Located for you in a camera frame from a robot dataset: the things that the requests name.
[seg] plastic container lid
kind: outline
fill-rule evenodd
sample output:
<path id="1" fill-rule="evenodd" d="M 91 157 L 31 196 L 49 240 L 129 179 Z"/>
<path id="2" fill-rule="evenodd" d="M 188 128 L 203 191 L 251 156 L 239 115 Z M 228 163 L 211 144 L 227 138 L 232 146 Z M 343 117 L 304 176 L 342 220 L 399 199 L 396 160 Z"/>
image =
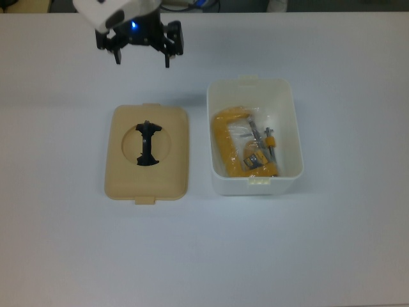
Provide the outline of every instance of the plastic container lid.
<path id="1" fill-rule="evenodd" d="M 160 127 L 143 141 L 142 131 Z M 151 156 L 143 144 L 151 141 Z M 143 161 L 153 163 L 149 166 Z M 154 204 L 156 200 L 178 200 L 187 191 L 189 175 L 189 123 L 180 107 L 158 104 L 119 106 L 112 117 L 105 172 L 105 193 L 114 200 Z"/>

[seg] clear plastic bag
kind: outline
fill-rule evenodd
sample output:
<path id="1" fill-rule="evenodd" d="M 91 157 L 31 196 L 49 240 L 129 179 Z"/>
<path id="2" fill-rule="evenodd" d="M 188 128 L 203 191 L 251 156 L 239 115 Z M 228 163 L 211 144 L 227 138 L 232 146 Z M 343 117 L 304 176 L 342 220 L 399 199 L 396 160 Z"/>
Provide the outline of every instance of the clear plastic bag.
<path id="1" fill-rule="evenodd" d="M 274 148 L 270 149 L 274 137 L 258 127 L 264 116 L 262 108 L 230 107 L 213 119 L 214 137 L 230 177 L 278 176 Z"/>

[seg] white tabletop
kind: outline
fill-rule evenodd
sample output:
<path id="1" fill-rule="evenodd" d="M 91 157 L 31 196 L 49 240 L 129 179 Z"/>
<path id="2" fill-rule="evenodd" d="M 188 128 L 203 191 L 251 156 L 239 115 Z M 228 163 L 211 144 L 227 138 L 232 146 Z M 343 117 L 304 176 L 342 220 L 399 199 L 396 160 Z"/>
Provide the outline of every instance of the white tabletop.
<path id="1" fill-rule="evenodd" d="M 0 306 L 409 303 L 409 13 L 166 15 L 185 54 L 95 47 L 80 15 L 0 16 Z M 225 198 L 206 89 L 287 79 L 305 171 L 288 194 Z M 185 197 L 104 194 L 122 104 L 184 107 Z"/>

